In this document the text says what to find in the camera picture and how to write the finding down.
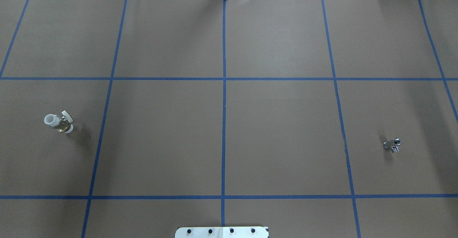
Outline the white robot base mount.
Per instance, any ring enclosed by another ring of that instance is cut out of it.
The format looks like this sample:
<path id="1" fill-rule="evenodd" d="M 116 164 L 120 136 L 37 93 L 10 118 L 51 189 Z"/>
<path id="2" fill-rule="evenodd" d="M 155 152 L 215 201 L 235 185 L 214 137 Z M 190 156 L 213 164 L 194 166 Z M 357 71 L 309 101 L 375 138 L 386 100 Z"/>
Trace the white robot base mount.
<path id="1" fill-rule="evenodd" d="M 178 228 L 175 238 L 268 238 L 268 227 L 184 227 Z"/>

